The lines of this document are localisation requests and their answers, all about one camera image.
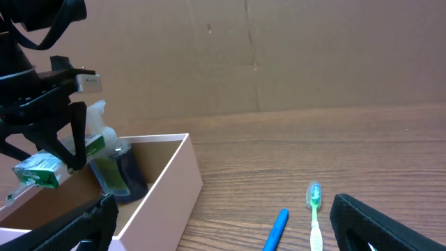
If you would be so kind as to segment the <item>blue disposable razor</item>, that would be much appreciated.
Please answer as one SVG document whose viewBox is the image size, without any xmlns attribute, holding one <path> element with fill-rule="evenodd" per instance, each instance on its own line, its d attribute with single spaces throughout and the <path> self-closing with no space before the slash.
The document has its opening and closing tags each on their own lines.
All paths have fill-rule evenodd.
<svg viewBox="0 0 446 251">
<path fill-rule="evenodd" d="M 262 251 L 275 251 L 289 219 L 289 210 L 283 208 L 270 231 L 270 234 L 263 246 Z"/>
</svg>

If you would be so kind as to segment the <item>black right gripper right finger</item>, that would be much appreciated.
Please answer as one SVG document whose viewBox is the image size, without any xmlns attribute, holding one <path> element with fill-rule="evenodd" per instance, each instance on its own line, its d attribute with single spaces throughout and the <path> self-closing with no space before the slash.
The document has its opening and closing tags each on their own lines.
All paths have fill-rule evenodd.
<svg viewBox="0 0 446 251">
<path fill-rule="evenodd" d="M 334 197 L 330 221 L 341 251 L 441 251 L 445 246 L 347 194 Z"/>
</svg>

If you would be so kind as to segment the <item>purple foam soap pump bottle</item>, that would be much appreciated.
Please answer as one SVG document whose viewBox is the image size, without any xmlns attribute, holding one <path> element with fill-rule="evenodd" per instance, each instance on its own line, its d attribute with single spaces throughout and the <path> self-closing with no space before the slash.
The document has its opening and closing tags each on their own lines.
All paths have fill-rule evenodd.
<svg viewBox="0 0 446 251">
<path fill-rule="evenodd" d="M 102 138 L 104 147 L 90 161 L 102 191 L 116 201 L 128 203 L 145 197 L 148 184 L 135 159 L 131 144 L 105 125 L 102 115 L 106 102 L 99 100 L 87 108 L 86 125 L 89 132 Z"/>
</svg>

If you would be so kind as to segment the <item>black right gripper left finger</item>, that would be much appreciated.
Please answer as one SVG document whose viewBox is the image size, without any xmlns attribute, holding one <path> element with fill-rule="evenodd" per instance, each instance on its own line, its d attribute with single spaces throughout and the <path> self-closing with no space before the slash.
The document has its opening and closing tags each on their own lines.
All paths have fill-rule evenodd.
<svg viewBox="0 0 446 251">
<path fill-rule="evenodd" d="M 118 206 L 106 194 L 1 245 L 1 251 L 107 251 L 117 226 Z"/>
</svg>

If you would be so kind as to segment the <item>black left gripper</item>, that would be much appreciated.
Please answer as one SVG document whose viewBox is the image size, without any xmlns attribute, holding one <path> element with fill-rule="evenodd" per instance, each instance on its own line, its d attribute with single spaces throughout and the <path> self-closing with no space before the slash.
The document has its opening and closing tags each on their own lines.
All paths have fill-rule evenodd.
<svg viewBox="0 0 446 251">
<path fill-rule="evenodd" d="M 96 75 L 96 71 L 74 68 L 66 56 L 51 56 L 52 69 L 37 73 L 30 68 L 22 73 L 1 78 L 1 121 L 11 125 L 30 124 L 60 112 L 70 104 L 70 95 L 78 92 L 76 75 Z M 31 155 L 9 144 L 6 138 L 23 134 L 38 150 L 45 150 L 67 164 L 68 171 L 77 171 L 86 164 L 86 104 L 74 102 L 71 128 L 75 154 L 72 154 L 51 129 L 36 130 L 28 126 L 1 125 L 1 153 L 16 160 Z"/>
</svg>

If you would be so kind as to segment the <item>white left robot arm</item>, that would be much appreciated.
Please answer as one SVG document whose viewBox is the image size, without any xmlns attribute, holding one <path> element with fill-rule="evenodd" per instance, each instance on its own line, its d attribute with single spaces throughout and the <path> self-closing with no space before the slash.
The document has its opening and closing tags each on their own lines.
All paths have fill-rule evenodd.
<svg viewBox="0 0 446 251">
<path fill-rule="evenodd" d="M 37 72 L 24 49 L 50 49 L 73 22 L 86 19 L 84 0 L 1 0 L 1 153 L 26 160 L 29 153 L 7 142 L 21 134 L 64 162 L 69 171 L 87 163 L 86 104 L 73 93 L 101 91 L 100 76 L 51 56 Z"/>
</svg>

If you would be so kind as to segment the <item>green white soap bar box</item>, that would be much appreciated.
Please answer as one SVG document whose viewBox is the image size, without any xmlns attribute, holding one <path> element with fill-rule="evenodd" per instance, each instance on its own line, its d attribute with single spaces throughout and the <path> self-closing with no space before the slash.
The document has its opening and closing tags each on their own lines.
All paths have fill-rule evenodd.
<svg viewBox="0 0 446 251">
<path fill-rule="evenodd" d="M 71 153 L 75 153 L 74 139 L 69 136 L 62 140 L 62 144 Z M 85 149 L 87 163 L 94 155 L 105 148 L 102 135 L 87 134 Z M 12 168 L 20 182 L 18 188 L 6 197 L 6 206 L 18 201 L 18 197 L 30 187 L 58 188 L 74 171 L 68 171 L 67 164 L 51 153 L 41 150 Z"/>
</svg>

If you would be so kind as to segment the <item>green toothbrush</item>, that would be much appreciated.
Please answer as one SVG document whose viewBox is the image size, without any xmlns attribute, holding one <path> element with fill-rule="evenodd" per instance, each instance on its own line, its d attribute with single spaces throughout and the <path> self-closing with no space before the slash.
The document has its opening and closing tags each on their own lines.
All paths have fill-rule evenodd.
<svg viewBox="0 0 446 251">
<path fill-rule="evenodd" d="M 323 237 L 318 223 L 318 210 L 321 207 L 322 192 L 317 181 L 311 181 L 306 192 L 306 205 L 312 211 L 310 250 L 323 251 Z"/>
</svg>

